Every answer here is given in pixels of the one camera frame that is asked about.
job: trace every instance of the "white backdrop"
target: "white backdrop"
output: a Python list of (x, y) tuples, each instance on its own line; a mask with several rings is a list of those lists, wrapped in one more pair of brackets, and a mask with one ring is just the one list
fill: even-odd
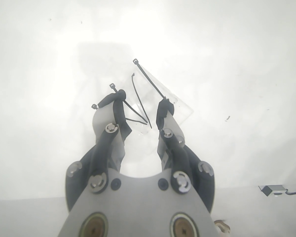
[[(134, 58), (194, 111), (217, 188), (296, 183), (296, 0), (0, 0), (0, 199), (64, 196)], [(161, 169), (140, 142), (122, 165)]]

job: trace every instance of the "bolt head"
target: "bolt head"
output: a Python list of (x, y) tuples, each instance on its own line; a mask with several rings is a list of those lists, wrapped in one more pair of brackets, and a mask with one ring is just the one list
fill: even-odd
[(178, 140), (179, 144), (185, 145), (184, 138), (182, 136), (176, 136), (176, 139)]
[(114, 129), (115, 129), (115, 125), (113, 124), (108, 125), (108, 130), (114, 131)]
[(164, 131), (164, 133), (165, 133), (165, 137), (166, 137), (166, 138), (170, 138), (170, 137), (172, 137), (173, 132), (172, 132), (171, 129), (169, 129), (169, 128), (164, 128), (163, 131)]
[(99, 191), (101, 191), (104, 188), (106, 181), (107, 176), (105, 173), (102, 173), (101, 175), (91, 176), (88, 180), (91, 192), (98, 193)]
[(82, 168), (82, 163), (80, 161), (73, 162), (67, 169), (67, 176), (73, 177), (74, 174)]
[(179, 175), (176, 180), (180, 186), (186, 187), (187, 180), (183, 175)]

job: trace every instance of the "screw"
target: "screw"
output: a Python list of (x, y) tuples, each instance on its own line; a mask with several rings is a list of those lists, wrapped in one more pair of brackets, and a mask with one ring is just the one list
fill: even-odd
[(165, 133), (165, 138), (170, 138), (170, 137), (172, 137), (173, 132), (172, 132), (171, 129), (169, 129), (169, 128), (164, 128), (163, 131), (164, 131), (164, 133)]
[(88, 181), (91, 191), (97, 193), (102, 190), (106, 184), (106, 179), (107, 177), (105, 173), (102, 173), (102, 175), (91, 176)]
[(73, 177), (74, 174), (82, 168), (82, 163), (80, 161), (73, 162), (67, 169), (67, 176)]
[(176, 139), (179, 141), (179, 144), (185, 145), (184, 138), (182, 136), (176, 136)]
[(118, 129), (118, 127), (113, 123), (110, 123), (105, 127), (105, 131), (107, 133), (114, 133), (117, 129)]

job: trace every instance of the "transparent acrylic plate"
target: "transparent acrylic plate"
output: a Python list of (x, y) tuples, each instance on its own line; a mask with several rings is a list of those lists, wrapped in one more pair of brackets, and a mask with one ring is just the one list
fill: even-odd
[[(174, 104), (174, 118), (178, 125), (181, 125), (190, 115), (192, 115), (192, 108), (185, 104), (179, 97), (171, 93), (168, 88), (151, 75), (145, 68), (143, 69), (160, 92)], [(115, 85), (117, 90), (123, 89), (126, 92), (126, 101), (128, 104), (147, 120), (131, 80), (131, 76), (134, 74), (133, 82), (135, 88), (152, 126), (151, 128), (149, 123), (144, 125), (138, 122), (127, 121), (132, 129), (132, 133), (125, 141), (125, 149), (133, 149), (131, 151), (133, 151), (132, 154), (134, 155), (134, 160), (136, 160), (136, 150), (138, 148), (140, 148), (141, 153), (146, 155), (151, 154), (153, 151), (157, 151), (159, 130), (156, 125), (156, 118), (158, 104), (162, 100), (162, 97), (137, 66), (134, 66), (132, 71), (133, 72), (130, 72), (128, 77), (125, 77), (124, 83)], [(144, 120), (126, 106), (126, 104), (124, 104), (124, 112), (126, 118), (144, 122)]]

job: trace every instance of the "gray metal plate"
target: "gray metal plate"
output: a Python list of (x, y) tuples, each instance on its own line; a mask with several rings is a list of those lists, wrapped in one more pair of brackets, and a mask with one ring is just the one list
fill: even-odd
[[(177, 212), (188, 214), (196, 223), (200, 237), (218, 237), (210, 214), (195, 189), (184, 195), (170, 185), (171, 170), (148, 178), (130, 178), (109, 169), (109, 185), (99, 194), (86, 187), (71, 210), (59, 237), (77, 237), (83, 221), (94, 212), (108, 219), (107, 237), (170, 237), (171, 218)], [(117, 191), (111, 189), (114, 178), (121, 180)], [(158, 180), (165, 178), (169, 188), (162, 191)]]

